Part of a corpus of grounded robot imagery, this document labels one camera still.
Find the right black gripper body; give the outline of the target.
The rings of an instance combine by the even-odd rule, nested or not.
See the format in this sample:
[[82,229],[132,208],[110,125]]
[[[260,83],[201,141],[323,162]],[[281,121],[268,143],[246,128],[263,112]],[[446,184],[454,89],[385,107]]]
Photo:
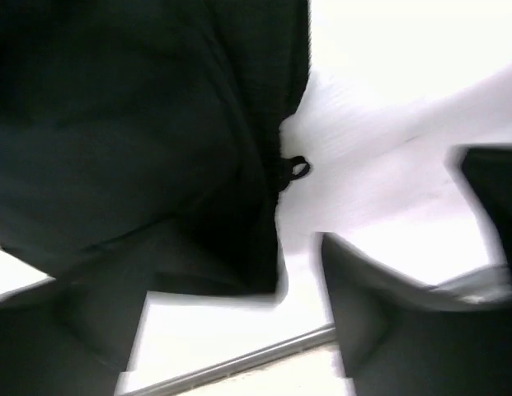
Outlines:
[[507,263],[512,268],[512,148],[469,147],[460,168],[495,225]]

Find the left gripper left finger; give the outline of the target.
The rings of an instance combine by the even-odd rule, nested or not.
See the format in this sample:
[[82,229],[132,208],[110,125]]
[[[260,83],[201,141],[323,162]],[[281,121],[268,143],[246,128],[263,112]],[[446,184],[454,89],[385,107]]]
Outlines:
[[148,284],[50,282],[0,302],[0,395],[114,394]]

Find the black shorts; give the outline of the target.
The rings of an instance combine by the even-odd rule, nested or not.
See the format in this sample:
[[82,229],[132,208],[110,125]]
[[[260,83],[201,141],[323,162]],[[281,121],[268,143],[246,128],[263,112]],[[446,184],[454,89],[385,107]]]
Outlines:
[[274,294],[309,55],[305,1],[0,1],[0,248]]

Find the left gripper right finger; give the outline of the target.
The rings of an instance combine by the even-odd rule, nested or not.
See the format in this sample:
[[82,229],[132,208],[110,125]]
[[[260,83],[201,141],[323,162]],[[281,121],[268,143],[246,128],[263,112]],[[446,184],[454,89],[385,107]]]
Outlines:
[[512,395],[512,297],[426,288],[331,233],[321,264],[358,395]]

